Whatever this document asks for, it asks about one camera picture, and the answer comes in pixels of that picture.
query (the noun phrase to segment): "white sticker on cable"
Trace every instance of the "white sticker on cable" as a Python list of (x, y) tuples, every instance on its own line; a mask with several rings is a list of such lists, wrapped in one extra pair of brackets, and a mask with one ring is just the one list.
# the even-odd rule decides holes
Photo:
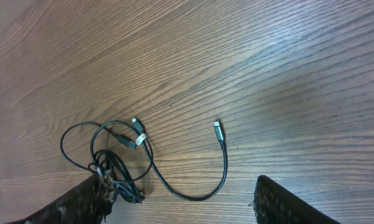
[(147, 138), (147, 135), (145, 133), (142, 133), (138, 136), (138, 138), (136, 139), (136, 144), (139, 146), (141, 145), (141, 143), (143, 143), (143, 141)]

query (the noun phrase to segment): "cable connector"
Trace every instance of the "cable connector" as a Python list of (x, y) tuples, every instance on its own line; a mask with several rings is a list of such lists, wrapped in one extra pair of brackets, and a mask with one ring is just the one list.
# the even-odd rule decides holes
[(145, 132), (143, 124), (141, 124), (141, 122), (137, 118), (132, 118), (131, 122), (133, 122), (133, 126), (137, 129), (137, 131), (140, 134)]
[(219, 143), (220, 144), (223, 143), (224, 142), (224, 134), (223, 134), (223, 129), (220, 126), (220, 122), (218, 122), (218, 121), (214, 122), (214, 131), (216, 132), (217, 140), (219, 141)]
[(127, 138), (126, 136), (122, 134), (114, 134), (113, 135), (121, 144), (124, 144), (125, 146), (129, 147), (130, 149), (136, 149), (137, 145), (136, 143), (131, 140), (130, 138)]

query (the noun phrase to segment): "cable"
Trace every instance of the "cable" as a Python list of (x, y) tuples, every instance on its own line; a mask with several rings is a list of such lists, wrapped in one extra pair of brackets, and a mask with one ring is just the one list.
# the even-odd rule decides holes
[[(222, 128), (220, 126), (220, 123), (218, 121), (214, 122), (214, 129), (215, 129), (217, 139), (220, 143), (221, 149), (223, 151), (223, 161), (224, 161), (223, 177), (222, 177), (220, 183), (217, 185), (217, 187), (212, 192), (210, 192), (209, 194), (207, 194), (203, 197), (191, 197), (191, 196), (187, 196), (187, 195), (184, 195), (182, 193), (179, 193), (176, 190), (174, 190), (169, 185), (169, 183), (166, 182), (166, 180), (163, 178), (162, 174), (159, 172), (158, 168), (155, 165), (154, 153), (153, 153), (153, 150), (152, 150), (151, 143), (149, 142), (148, 138), (146, 137), (146, 134), (144, 133), (145, 132), (144, 126), (136, 118), (133, 118), (132, 122), (133, 122), (134, 127), (132, 127), (128, 123), (125, 123), (124, 121), (109, 121), (109, 122), (107, 122), (105, 124), (102, 124), (102, 125), (99, 124), (99, 123), (96, 123), (96, 122), (82, 122), (82, 123), (75, 124), (75, 125), (69, 127), (62, 134), (62, 137), (61, 137), (61, 140), (60, 140), (61, 152), (62, 152), (63, 156), (69, 162), (71, 162), (73, 165), (75, 165), (75, 166), (77, 166), (81, 169), (89, 170), (91, 173), (99, 175), (100, 177), (102, 175), (106, 175), (108, 173), (112, 174), (111, 178), (113, 179), (112, 184), (113, 184), (114, 187), (108, 187), (108, 189), (115, 192), (113, 200), (116, 200), (116, 196), (118, 194), (120, 194), (120, 196), (122, 196), (125, 199), (125, 201), (127, 201), (127, 202), (142, 203), (142, 201), (144, 200), (144, 197), (141, 195), (141, 192), (138, 190), (138, 188), (136, 187), (134, 182), (139, 180), (139, 179), (142, 179), (151, 170), (151, 168), (154, 170), (154, 172), (156, 173), (159, 180), (163, 183), (165, 188), (170, 193), (172, 193), (173, 195), (175, 195), (179, 198), (182, 198), (184, 200), (190, 200), (190, 201), (196, 201), (196, 202), (204, 201), (204, 200), (207, 200), (207, 199), (213, 197), (223, 187), (223, 185), (225, 183), (225, 179), (227, 177), (228, 157), (227, 157), (227, 146), (225, 144), (224, 134), (223, 134)], [(137, 177), (135, 179), (133, 179), (131, 177), (129, 171), (127, 170), (126, 165), (124, 164), (124, 162), (120, 159), (120, 157), (116, 153), (114, 153), (110, 150), (107, 150), (107, 149), (102, 149), (102, 150), (98, 150), (98, 151), (94, 152), (95, 139), (96, 139), (97, 135), (102, 130), (107, 131), (109, 134), (111, 134), (113, 137), (115, 137), (121, 144), (124, 144), (125, 146), (128, 146), (131, 149), (136, 148), (136, 143), (135, 142), (133, 142), (132, 140), (128, 139), (127, 137), (125, 137), (123, 135), (116, 134), (116, 133), (112, 132), (112, 130), (107, 128), (107, 126), (112, 125), (112, 124), (120, 124), (120, 125), (123, 125), (123, 126), (126, 126), (127, 128), (129, 128), (138, 137), (138, 140), (136, 141), (136, 143), (139, 143), (139, 140), (142, 140), (141, 143), (142, 143), (144, 151), (147, 155), (147, 158), (148, 158), (148, 161), (149, 161), (149, 167), (146, 169), (146, 171), (143, 174), (141, 174), (139, 177)], [(66, 155), (66, 153), (63, 149), (63, 140), (64, 140), (65, 136), (67, 135), (67, 133), (70, 130), (72, 130), (73, 128), (76, 128), (76, 127), (82, 126), (82, 125), (98, 126), (98, 129), (95, 131), (93, 137), (91, 138), (91, 142), (90, 142), (90, 153), (91, 153), (91, 157), (93, 159), (93, 162), (90, 163), (87, 167), (83, 167), (82, 165), (80, 165), (80, 164), (76, 163), (75, 161), (71, 160), (71, 158), (69, 158)]]

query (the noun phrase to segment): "usb cable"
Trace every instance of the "usb cable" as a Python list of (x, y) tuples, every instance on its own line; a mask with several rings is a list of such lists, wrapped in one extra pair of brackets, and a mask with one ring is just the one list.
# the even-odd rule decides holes
[[(71, 162), (72, 164), (74, 164), (75, 166), (77, 166), (79, 168), (89, 170), (93, 174), (97, 174), (97, 175), (103, 175), (103, 173), (112, 174), (111, 178), (113, 179), (113, 182), (112, 182), (113, 186), (109, 187), (109, 188), (110, 188), (110, 190), (115, 192), (113, 200), (116, 200), (116, 196), (120, 195), (127, 202), (142, 203), (142, 201), (144, 200), (144, 197), (142, 195), (142, 192), (137, 189), (134, 182), (139, 180), (139, 179), (142, 179), (150, 171), (151, 168), (154, 170), (154, 172), (156, 173), (159, 180), (163, 183), (165, 188), (170, 193), (172, 193), (173, 195), (175, 195), (179, 198), (182, 198), (184, 200), (190, 200), (190, 201), (196, 201), (196, 202), (204, 201), (204, 200), (207, 200), (207, 199), (213, 197), (223, 187), (223, 185), (225, 183), (225, 179), (227, 177), (228, 157), (227, 157), (227, 147), (226, 147), (226, 144), (225, 144), (225, 137), (224, 137), (223, 129), (220, 125), (220, 122), (218, 122), (218, 121), (214, 122), (214, 130), (215, 130), (218, 142), (220, 143), (220, 147), (223, 151), (223, 161), (224, 161), (223, 177), (222, 177), (220, 183), (217, 185), (217, 187), (212, 192), (210, 192), (209, 194), (204, 195), (202, 197), (191, 197), (191, 196), (184, 195), (182, 193), (179, 193), (175, 189), (173, 189), (170, 186), (170, 184), (167, 183), (167, 181), (163, 178), (162, 174), (159, 172), (158, 168), (155, 165), (152, 146), (151, 146), (151, 143), (149, 142), (149, 140), (147, 138), (147, 135), (145, 133), (145, 128), (144, 128), (143, 124), (140, 122), (140, 120), (138, 120), (136, 118), (133, 118), (132, 122), (133, 122), (133, 126), (131, 126), (128, 123), (125, 123), (124, 121), (109, 121), (109, 122), (107, 122), (105, 124), (102, 124), (102, 125), (98, 124), (98, 123), (95, 123), (95, 122), (83, 122), (83, 123), (75, 124), (75, 125), (69, 127), (62, 134), (61, 141), (60, 141), (61, 152), (62, 152), (63, 156), (69, 162)], [(131, 177), (130, 173), (127, 170), (126, 165), (124, 164), (124, 162), (114, 152), (112, 152), (110, 150), (107, 150), (107, 149), (102, 149), (102, 150), (94, 152), (95, 139), (96, 139), (98, 133), (100, 133), (102, 130), (105, 130), (108, 133), (110, 133), (121, 144), (123, 144), (123, 145), (125, 145), (125, 146), (127, 146), (131, 149), (136, 148), (137, 144), (134, 141), (130, 140), (126, 136), (116, 134), (116, 133), (112, 132), (110, 129), (107, 128), (107, 126), (112, 125), (112, 124), (120, 124), (120, 125), (128, 127), (138, 137), (136, 142), (141, 143), (141, 145), (143, 146), (144, 151), (147, 155), (147, 158), (148, 158), (148, 161), (149, 161), (149, 167), (146, 169), (146, 171), (142, 175), (140, 175), (139, 177), (137, 177), (135, 179), (133, 179)], [(90, 153), (91, 153), (91, 157), (93, 159), (93, 162), (91, 164), (89, 164), (87, 167), (83, 167), (82, 165), (80, 165), (80, 164), (76, 163), (75, 161), (71, 160), (71, 158), (69, 158), (66, 155), (66, 153), (64, 151), (64, 148), (63, 148), (63, 140), (64, 140), (66, 134), (70, 130), (72, 130), (73, 128), (76, 128), (77, 126), (81, 126), (81, 125), (95, 125), (95, 126), (98, 126), (98, 129), (95, 131), (95, 133), (94, 133), (94, 135), (91, 139), (91, 143), (90, 143)]]

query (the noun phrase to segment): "wooden table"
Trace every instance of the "wooden table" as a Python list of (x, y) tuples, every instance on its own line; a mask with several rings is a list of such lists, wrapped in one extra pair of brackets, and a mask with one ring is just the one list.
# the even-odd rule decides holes
[[(147, 199), (118, 200), (108, 223), (255, 223), (265, 174), (341, 223), (374, 223), (374, 0), (39, 0), (0, 35), (0, 223), (28, 216), (86, 179), (62, 133), (137, 116), (163, 176), (206, 202), (171, 195), (155, 173)], [(132, 136), (119, 127), (114, 130)], [(94, 128), (67, 153), (91, 162)], [(99, 136), (134, 176), (147, 166)]]

